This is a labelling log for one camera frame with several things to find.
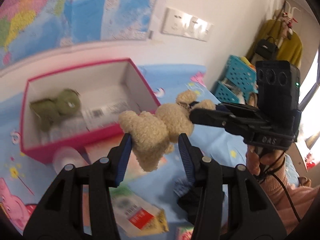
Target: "teddy bear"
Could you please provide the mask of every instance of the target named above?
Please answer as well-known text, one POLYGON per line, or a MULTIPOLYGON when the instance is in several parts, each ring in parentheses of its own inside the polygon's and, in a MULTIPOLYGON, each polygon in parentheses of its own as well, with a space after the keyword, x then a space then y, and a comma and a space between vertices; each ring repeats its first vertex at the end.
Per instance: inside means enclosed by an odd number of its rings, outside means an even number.
POLYGON ((119 115, 119 124, 125 133, 132 137, 132 151, 144 171, 157 169, 163 154, 174 150, 179 135, 192 134, 194 124, 189 119, 190 110, 206 108, 215 110, 215 104, 205 99, 196 102, 197 94, 191 90, 180 93, 176 103, 167 103, 158 107, 154 114, 143 111, 137 115, 134 111, 124 111, 119 115))

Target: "red label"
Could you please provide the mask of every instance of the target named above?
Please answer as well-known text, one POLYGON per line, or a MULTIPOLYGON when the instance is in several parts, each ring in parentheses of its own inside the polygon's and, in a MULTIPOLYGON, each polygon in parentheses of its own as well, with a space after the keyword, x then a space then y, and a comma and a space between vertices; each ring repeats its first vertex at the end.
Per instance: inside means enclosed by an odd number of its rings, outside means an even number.
POLYGON ((141 208, 129 219, 129 221, 141 230, 153 218, 153 215, 141 208))
POLYGON ((33 211, 36 209, 37 205, 26 205, 28 213, 32 215, 33 211))

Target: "cardboard box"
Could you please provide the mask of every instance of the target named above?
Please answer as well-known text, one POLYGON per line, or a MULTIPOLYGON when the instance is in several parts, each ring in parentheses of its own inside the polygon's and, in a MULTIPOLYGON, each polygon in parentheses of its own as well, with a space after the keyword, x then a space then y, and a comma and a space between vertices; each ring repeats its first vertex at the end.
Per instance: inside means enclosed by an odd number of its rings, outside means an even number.
POLYGON ((21 151, 42 163, 52 162, 57 149, 76 150, 122 133, 116 123, 120 112, 154 112, 160 105, 153 91, 130 59, 73 66, 28 80, 23 97, 21 151), (66 119, 48 133, 39 130, 29 103, 54 98, 63 89, 80 95, 79 114, 66 119))

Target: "hand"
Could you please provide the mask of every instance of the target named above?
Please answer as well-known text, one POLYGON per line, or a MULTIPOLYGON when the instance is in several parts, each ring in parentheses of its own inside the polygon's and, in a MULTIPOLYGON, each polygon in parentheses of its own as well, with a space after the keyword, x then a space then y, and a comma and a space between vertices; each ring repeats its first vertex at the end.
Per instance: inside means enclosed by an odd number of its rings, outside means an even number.
MULTIPOLYGON (((264 165, 271 165, 274 163, 283 153, 282 150, 274 150, 271 153, 268 153, 264 155, 261 159, 259 159, 259 156, 254 151, 254 146, 248 145, 248 150, 246 153, 246 166, 247 169, 250 171, 253 175, 259 175, 260 174, 260 163, 264 165)), ((281 166, 282 162, 284 160, 284 154, 279 160, 270 168, 270 170, 276 169, 281 166)))

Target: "bed sheet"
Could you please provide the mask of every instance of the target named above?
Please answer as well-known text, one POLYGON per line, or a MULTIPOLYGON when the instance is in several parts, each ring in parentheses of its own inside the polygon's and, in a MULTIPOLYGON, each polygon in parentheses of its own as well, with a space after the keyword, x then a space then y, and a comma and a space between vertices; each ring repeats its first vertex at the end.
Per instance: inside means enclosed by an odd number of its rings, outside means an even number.
MULTIPOLYGON (((204 66, 149 65, 140 66, 139 69, 162 104, 174 102, 177 94, 186 89, 195 91, 198 100, 211 99, 214 103, 219 103, 204 86, 204 66)), ((15 200, 14 203, 7 201, 9 204, 7 207, 11 209, 11 213, 14 211, 15 215, 10 217, 10 213, 7 214, 20 232, 56 176, 51 164, 44 165, 20 152, 18 130, 21 101, 22 94, 19 94, 0 103, 0 201, 3 197, 15 200)), ((206 156, 214 158, 222 165, 234 167, 239 163, 245 163, 246 145, 243 143, 243 138, 230 135, 222 128, 195 125, 190 141, 206 156)), ((168 233, 138 237, 141 239, 171 240, 175 238, 177 226, 188 225, 187 215, 177 205, 178 195, 174 192, 175 182, 185 179, 177 145, 175 151, 166 155, 166 158, 166 165, 129 182, 129 187, 135 194, 165 210, 169 223, 168 233)), ((227 198, 223 206, 223 222, 225 222, 228 214, 227 198)), ((128 239, 121 229, 120 235, 122 239, 128 239)))

